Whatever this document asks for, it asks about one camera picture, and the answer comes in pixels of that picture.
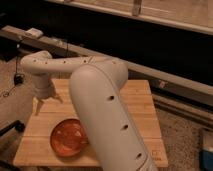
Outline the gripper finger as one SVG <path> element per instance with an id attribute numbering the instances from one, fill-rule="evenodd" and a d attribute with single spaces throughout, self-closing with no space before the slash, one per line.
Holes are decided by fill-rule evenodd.
<path id="1" fill-rule="evenodd" d="M 59 95 L 53 96 L 53 99 L 56 99 L 56 100 L 58 100 L 60 103 L 63 103 L 63 100 L 62 100 L 62 98 L 61 98 Z"/>
<path id="2" fill-rule="evenodd" d="M 42 107 L 42 100 L 38 100 L 38 101 L 37 101 L 37 106 L 36 106 L 35 115 L 38 115 L 38 114 L 39 114 L 41 107 Z"/>

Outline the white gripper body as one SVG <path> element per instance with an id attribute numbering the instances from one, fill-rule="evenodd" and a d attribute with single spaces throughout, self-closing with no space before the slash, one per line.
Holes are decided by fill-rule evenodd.
<path id="1" fill-rule="evenodd" d="M 49 79 L 37 79 L 35 81 L 35 96 L 38 99 L 47 99 L 56 93 L 54 84 Z"/>

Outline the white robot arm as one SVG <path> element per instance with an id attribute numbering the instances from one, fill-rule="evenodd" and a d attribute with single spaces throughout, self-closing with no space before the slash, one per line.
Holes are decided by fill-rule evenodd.
<path id="1" fill-rule="evenodd" d="M 128 80 L 128 68 L 121 59 L 54 59 L 43 50 L 24 56 L 21 66 L 33 76 L 39 99 L 55 93 L 53 73 L 70 75 L 72 104 L 104 171 L 158 171 L 120 95 Z"/>

